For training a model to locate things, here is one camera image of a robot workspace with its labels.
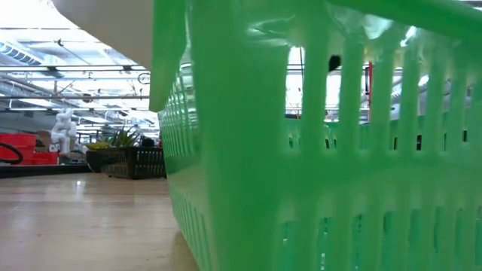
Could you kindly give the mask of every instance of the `wooden floor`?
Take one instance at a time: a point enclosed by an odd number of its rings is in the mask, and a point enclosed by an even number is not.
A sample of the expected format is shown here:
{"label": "wooden floor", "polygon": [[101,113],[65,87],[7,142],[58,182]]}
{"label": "wooden floor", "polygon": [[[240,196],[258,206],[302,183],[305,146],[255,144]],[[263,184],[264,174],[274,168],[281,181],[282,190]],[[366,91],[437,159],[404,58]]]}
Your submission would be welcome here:
{"label": "wooden floor", "polygon": [[0,179],[0,270],[191,271],[165,180]]}

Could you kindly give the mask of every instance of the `dark planter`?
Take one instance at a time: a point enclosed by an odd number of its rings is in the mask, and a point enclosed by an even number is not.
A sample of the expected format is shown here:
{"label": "dark planter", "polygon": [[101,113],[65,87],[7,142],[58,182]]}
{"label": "dark planter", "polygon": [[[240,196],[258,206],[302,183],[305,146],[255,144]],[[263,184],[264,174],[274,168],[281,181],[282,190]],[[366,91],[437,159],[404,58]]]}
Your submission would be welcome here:
{"label": "dark planter", "polygon": [[100,173],[102,171],[102,155],[98,151],[87,151],[85,158],[92,172]]}
{"label": "dark planter", "polygon": [[106,148],[102,156],[102,173],[133,180],[166,177],[163,149],[145,147]]}

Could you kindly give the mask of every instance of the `green plastic basket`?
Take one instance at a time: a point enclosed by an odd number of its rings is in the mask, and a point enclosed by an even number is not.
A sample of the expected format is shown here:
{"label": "green plastic basket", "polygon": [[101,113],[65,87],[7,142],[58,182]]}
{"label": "green plastic basket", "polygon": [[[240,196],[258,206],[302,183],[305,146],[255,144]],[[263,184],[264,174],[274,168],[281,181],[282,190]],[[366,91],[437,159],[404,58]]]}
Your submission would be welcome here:
{"label": "green plastic basket", "polygon": [[[163,110],[172,207],[202,271],[482,267],[478,11],[443,0],[155,0],[154,12],[151,110]],[[369,39],[364,22],[379,17],[390,27]],[[289,123],[294,45],[306,50],[303,112]],[[343,61],[340,121],[327,128],[333,54]],[[178,69],[186,56],[192,71]],[[374,90],[361,125],[365,59]],[[391,122],[397,66],[401,112]]]}

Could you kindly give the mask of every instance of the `red pole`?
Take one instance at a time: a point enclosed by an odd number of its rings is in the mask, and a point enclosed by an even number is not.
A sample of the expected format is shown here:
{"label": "red pole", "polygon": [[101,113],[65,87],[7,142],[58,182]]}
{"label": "red pole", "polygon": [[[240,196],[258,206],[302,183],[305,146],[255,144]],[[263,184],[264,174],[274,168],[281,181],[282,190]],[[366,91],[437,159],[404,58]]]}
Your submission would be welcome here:
{"label": "red pole", "polygon": [[374,64],[370,61],[368,63],[368,78],[369,78],[369,84],[368,84],[368,108],[370,109],[369,115],[368,115],[368,120],[371,120],[371,94],[374,89]]}

